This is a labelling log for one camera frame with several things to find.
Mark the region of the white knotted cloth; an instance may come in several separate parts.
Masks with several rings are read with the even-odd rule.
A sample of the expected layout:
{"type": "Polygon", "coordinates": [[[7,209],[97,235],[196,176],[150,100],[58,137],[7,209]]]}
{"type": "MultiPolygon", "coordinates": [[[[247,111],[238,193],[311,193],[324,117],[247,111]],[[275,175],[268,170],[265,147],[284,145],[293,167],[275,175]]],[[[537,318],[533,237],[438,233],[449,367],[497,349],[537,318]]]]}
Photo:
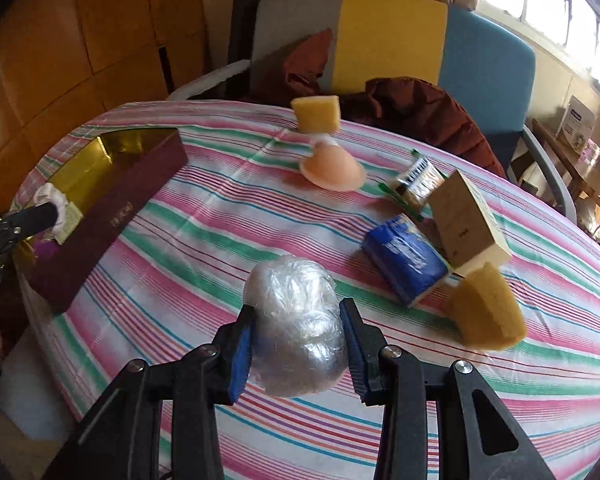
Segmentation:
{"type": "Polygon", "coordinates": [[[67,220],[68,200],[63,192],[59,191],[55,185],[46,182],[36,190],[33,195],[35,205],[52,204],[57,210],[57,220],[52,229],[53,236],[62,232],[67,220]]]}

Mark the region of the clear plastic ball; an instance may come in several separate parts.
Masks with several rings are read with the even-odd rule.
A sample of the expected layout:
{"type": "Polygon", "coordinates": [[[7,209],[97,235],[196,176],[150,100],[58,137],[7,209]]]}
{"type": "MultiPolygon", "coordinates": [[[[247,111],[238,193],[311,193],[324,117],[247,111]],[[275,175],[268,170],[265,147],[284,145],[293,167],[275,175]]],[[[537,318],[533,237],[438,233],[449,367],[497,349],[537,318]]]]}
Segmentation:
{"type": "Polygon", "coordinates": [[[268,396],[321,393],[348,365],[336,284],[319,263],[281,256],[258,263],[242,291],[256,311],[252,380],[268,396]]]}

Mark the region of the blue Tempo tissue pack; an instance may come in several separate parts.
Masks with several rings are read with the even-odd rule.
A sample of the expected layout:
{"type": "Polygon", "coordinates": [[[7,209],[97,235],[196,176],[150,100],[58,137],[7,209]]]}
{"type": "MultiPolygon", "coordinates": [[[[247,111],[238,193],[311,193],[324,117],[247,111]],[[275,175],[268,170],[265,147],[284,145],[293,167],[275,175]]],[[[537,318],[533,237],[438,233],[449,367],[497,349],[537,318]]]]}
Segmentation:
{"type": "Polygon", "coordinates": [[[416,224],[405,214],[367,232],[362,249],[405,307],[413,307],[452,272],[416,224]]]}

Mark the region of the large yellow sponge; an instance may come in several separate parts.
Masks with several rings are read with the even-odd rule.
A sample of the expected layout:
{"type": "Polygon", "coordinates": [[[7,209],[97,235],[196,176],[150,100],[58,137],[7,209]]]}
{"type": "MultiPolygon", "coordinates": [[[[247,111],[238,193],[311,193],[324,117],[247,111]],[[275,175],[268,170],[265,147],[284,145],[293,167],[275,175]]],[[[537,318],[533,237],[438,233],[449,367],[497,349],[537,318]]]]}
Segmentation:
{"type": "Polygon", "coordinates": [[[444,310],[468,348],[501,351],[527,337],[517,300],[492,263],[469,272],[450,291],[444,310]]]}

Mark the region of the tan cardboard box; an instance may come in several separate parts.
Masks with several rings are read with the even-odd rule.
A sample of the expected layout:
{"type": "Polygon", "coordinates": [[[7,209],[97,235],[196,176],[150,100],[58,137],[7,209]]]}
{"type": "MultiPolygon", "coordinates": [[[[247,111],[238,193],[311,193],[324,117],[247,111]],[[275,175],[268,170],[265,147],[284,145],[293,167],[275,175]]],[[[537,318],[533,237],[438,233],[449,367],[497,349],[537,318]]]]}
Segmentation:
{"type": "Polygon", "coordinates": [[[460,170],[454,171],[428,197],[446,261],[466,276],[486,263],[499,268],[512,253],[480,190],[460,170]]]}

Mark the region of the green edged snack packet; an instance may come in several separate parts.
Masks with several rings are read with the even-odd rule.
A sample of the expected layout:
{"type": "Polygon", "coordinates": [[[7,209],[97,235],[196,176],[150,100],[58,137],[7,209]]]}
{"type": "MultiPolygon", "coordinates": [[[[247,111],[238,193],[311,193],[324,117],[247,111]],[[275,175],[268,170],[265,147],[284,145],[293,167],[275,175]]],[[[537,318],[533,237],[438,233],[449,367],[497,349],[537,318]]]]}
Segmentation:
{"type": "Polygon", "coordinates": [[[411,155],[406,169],[387,183],[379,183],[378,188],[393,198],[410,217],[422,221],[422,210],[429,196],[446,177],[418,151],[411,151],[411,155]]]}

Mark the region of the peach silicone cup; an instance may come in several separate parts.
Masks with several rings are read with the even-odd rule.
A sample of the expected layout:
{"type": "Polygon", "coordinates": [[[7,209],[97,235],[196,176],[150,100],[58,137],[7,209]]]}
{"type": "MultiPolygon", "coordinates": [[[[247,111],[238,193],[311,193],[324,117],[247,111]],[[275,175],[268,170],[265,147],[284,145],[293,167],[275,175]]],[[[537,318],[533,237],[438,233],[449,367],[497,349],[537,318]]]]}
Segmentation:
{"type": "Polygon", "coordinates": [[[364,167],[342,146],[326,138],[312,145],[312,154],[302,158],[300,172],[319,188],[334,192],[352,192],[366,180],[364,167]]]}

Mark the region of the small yellow sponge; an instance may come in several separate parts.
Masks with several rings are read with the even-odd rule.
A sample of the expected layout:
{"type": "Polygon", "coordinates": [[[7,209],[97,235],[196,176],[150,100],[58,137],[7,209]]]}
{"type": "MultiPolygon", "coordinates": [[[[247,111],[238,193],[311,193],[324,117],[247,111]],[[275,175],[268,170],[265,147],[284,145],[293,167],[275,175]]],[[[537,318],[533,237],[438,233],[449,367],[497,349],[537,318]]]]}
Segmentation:
{"type": "Polygon", "coordinates": [[[290,102],[301,133],[334,134],[340,129],[338,96],[302,96],[290,102]]]}

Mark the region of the purple snack packet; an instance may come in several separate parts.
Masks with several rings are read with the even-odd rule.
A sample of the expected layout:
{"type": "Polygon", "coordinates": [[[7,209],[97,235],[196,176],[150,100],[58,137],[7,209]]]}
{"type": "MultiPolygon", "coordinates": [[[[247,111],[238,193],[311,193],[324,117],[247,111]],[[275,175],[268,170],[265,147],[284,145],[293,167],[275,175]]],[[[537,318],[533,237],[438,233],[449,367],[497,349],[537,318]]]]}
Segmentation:
{"type": "Polygon", "coordinates": [[[41,261],[50,260],[58,252],[60,245],[56,240],[36,240],[33,243],[33,255],[41,261]]]}

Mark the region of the green white oil box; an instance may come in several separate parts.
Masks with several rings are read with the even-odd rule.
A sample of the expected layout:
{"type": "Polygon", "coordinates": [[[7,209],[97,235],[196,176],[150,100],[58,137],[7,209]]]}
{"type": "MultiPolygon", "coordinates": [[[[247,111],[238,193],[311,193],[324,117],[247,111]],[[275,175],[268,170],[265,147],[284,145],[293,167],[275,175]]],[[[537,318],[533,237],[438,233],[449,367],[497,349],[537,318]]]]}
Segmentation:
{"type": "Polygon", "coordinates": [[[75,203],[70,202],[65,209],[65,219],[61,226],[55,231],[54,240],[59,245],[65,243],[73,231],[78,227],[83,219],[83,214],[75,203]]]}

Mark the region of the gold tin box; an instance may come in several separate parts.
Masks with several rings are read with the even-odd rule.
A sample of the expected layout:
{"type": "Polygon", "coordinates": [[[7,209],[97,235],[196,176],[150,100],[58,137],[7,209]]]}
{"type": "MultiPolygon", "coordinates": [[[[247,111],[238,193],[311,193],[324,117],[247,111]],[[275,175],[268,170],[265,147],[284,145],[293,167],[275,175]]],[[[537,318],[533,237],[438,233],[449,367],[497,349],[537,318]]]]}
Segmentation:
{"type": "Polygon", "coordinates": [[[50,260],[38,260],[32,248],[53,240],[48,234],[21,242],[14,259],[53,313],[70,308],[102,255],[186,162],[175,128],[118,130],[96,136],[50,177],[83,219],[50,260]]]}

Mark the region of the striped tablecloth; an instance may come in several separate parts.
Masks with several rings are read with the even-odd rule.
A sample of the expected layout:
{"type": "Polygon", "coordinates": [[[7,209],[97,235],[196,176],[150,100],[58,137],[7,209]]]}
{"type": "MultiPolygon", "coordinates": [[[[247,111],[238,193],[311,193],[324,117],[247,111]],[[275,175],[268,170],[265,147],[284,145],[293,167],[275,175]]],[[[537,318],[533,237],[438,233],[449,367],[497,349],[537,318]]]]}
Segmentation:
{"type": "Polygon", "coordinates": [[[259,262],[291,254],[321,263],[341,296],[388,341],[441,365],[477,367],[559,479],[582,479],[600,458],[600,246],[518,186],[429,146],[347,122],[338,140],[367,172],[353,193],[329,193],[299,170],[309,140],[294,114],[272,106],[132,103],[73,130],[23,181],[14,206],[102,133],[175,127],[186,165],[96,264],[70,309],[53,315],[34,295],[27,310],[58,388],[84,415],[134,358],[161,363],[209,341],[236,318],[259,262]],[[379,185],[421,151],[462,172],[494,212],[512,258],[503,275],[528,327],[518,346],[464,348],[438,289],[401,307],[361,250],[364,235],[399,209],[379,185]]]}

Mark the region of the wooden wardrobe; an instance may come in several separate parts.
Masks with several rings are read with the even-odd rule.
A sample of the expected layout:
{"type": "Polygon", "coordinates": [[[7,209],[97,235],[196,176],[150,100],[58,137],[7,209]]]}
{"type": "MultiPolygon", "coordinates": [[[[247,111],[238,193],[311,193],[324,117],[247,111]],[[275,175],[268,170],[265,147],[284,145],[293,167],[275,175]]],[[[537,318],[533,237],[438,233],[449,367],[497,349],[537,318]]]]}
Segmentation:
{"type": "Polygon", "coordinates": [[[14,0],[0,19],[0,212],[74,128],[208,65],[202,0],[14,0]]]}

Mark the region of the maroon puffer jacket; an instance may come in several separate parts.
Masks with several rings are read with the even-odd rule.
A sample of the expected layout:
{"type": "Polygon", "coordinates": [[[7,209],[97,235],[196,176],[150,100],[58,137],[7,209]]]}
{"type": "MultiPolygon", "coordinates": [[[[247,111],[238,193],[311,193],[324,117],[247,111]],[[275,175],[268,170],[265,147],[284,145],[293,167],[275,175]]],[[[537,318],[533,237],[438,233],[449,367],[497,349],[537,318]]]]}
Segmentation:
{"type": "MultiPolygon", "coordinates": [[[[251,66],[249,99],[288,107],[302,96],[322,96],[332,31],[287,44],[251,66]]],[[[505,170],[477,124],[448,92],[412,77],[374,78],[358,93],[339,97],[349,122],[386,130],[446,151],[499,177],[505,170]]]]}

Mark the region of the white box on shelf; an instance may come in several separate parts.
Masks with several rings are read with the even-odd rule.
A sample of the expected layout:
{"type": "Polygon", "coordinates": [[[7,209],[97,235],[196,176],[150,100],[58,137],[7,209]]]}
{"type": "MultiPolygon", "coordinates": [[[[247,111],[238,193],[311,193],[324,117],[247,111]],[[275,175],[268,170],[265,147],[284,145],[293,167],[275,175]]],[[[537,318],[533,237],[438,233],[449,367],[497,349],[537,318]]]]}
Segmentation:
{"type": "Polygon", "coordinates": [[[591,139],[596,116],[576,96],[570,96],[568,105],[562,115],[557,137],[568,144],[577,154],[581,154],[591,139]]]}

